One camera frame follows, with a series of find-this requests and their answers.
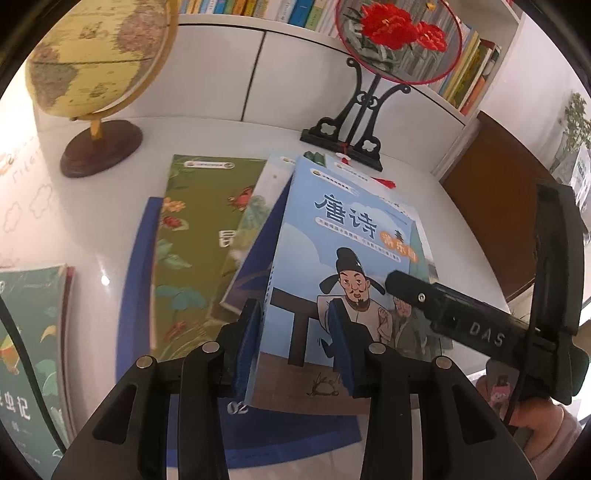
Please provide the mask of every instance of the blue book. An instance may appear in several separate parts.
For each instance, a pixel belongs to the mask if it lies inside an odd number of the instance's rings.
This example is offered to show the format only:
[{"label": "blue book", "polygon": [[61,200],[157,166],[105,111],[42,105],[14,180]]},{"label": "blue book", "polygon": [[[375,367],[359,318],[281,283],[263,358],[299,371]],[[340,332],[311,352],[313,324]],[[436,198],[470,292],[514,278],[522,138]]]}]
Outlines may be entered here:
[{"label": "blue book", "polygon": [[246,402],[290,413],[367,413],[367,399],[350,397],[333,369],[328,305],[343,299],[351,321],[393,346],[396,319],[410,306],[384,283],[418,260],[410,247],[414,222],[348,171],[304,157],[295,167]]},{"label": "blue book", "polygon": [[313,5],[314,0],[297,0],[288,23],[297,27],[304,27]]},{"label": "blue book", "polygon": [[222,14],[223,9],[226,7],[226,0],[217,0],[216,8],[213,10],[215,14]]},{"label": "blue book", "polygon": [[[282,196],[287,197],[287,189]],[[161,205],[162,198],[148,200],[129,260],[119,315],[117,379],[138,357],[150,353],[150,287]],[[277,211],[282,214],[284,207],[285,200]],[[273,243],[272,238],[265,238]],[[355,417],[315,417],[259,410],[247,407],[243,398],[220,399],[219,412],[228,468],[288,462],[361,441]],[[177,420],[178,396],[172,395],[167,435],[167,466],[170,467],[177,466]]]}]

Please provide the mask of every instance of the globe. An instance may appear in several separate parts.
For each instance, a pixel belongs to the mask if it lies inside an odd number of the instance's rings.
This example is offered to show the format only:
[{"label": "globe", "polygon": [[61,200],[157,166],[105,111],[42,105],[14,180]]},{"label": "globe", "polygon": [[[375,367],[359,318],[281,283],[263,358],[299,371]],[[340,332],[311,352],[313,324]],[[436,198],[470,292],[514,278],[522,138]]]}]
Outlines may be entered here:
[{"label": "globe", "polygon": [[45,113],[75,118],[128,93],[150,70],[167,29],[165,0],[83,0],[33,50],[27,89]]}]

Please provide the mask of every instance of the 唐诗 book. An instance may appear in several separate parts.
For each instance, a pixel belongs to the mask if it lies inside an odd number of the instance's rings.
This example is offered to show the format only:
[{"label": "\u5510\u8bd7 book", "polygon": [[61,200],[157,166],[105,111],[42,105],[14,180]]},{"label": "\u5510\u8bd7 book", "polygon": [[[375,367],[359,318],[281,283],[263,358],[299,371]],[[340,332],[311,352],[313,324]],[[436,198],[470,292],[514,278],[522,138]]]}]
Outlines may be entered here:
[{"label": "\u5510\u8bd7 book", "polygon": [[367,399],[350,397],[333,369],[328,305],[343,299],[351,321],[391,346],[397,319],[408,314],[409,306],[387,294],[384,282],[392,270],[408,273],[418,261],[410,247],[415,223],[361,187],[369,177],[359,174],[364,178],[354,182],[354,169],[344,171],[297,160],[247,390],[246,401],[255,407],[367,413]]}]

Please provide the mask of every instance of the white table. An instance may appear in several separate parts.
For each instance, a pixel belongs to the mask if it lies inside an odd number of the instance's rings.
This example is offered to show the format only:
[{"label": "white table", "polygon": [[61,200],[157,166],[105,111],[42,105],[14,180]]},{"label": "white table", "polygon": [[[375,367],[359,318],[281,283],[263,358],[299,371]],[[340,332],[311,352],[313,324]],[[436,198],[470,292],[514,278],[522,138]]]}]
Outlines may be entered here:
[{"label": "white table", "polygon": [[[78,429],[114,385],[119,303],[127,263],[148,197],[165,192],[173,154],[267,158],[272,150],[322,150],[300,142],[297,131],[267,125],[183,117],[133,121],[144,133],[143,144],[106,172],[85,179],[67,179],[59,172],[66,144],[86,128],[77,122],[41,134],[38,148],[33,138],[22,149],[23,158],[15,168],[0,177],[0,205],[16,202],[22,210],[14,231],[0,231],[0,265],[28,268],[68,263],[76,267],[67,331],[67,375]],[[476,238],[436,179],[393,158],[382,157],[382,163],[381,174],[354,166],[395,181],[397,192],[418,210],[440,282],[508,311]],[[28,208],[38,194],[47,202],[40,218]],[[457,343],[450,356],[467,374],[483,369],[486,361]],[[232,478],[357,479],[362,454],[362,445],[352,445],[311,459],[233,471]]]}]

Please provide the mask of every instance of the book with insect illustration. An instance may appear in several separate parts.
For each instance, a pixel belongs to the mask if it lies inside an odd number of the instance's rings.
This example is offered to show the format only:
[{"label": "book with insect illustration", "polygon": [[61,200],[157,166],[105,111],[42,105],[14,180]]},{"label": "book with insect illustration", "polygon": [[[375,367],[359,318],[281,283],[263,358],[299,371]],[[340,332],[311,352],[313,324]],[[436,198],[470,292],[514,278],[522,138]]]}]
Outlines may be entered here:
[{"label": "book with insect illustration", "polygon": [[62,442],[69,445],[73,434],[63,375],[63,331],[72,275],[73,268],[66,265],[0,271],[0,294],[35,375],[27,377],[13,339],[0,322],[0,421],[44,480],[50,480],[61,451],[43,420],[30,382],[39,385],[51,421]]},{"label": "book with insect illustration", "polygon": [[175,155],[154,251],[150,347],[158,360],[215,340],[208,314],[232,237],[265,160]]}]

